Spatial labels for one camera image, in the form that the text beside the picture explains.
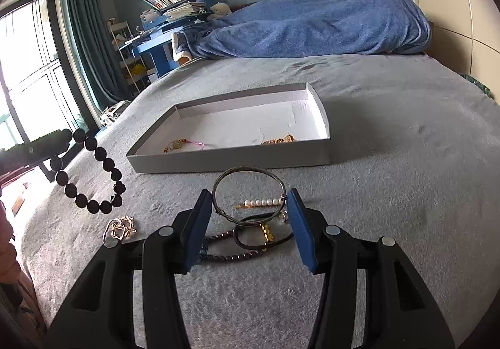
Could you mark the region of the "left hand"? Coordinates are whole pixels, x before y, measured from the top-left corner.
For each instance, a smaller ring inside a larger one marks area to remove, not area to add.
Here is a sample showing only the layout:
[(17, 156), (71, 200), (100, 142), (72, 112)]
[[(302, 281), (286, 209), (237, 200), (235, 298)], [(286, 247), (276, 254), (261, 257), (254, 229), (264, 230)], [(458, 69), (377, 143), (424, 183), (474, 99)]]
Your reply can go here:
[(0, 206), (0, 282), (13, 285), (20, 274), (20, 266), (17, 261), (17, 252), (11, 239), (13, 227), (8, 222), (3, 204)]

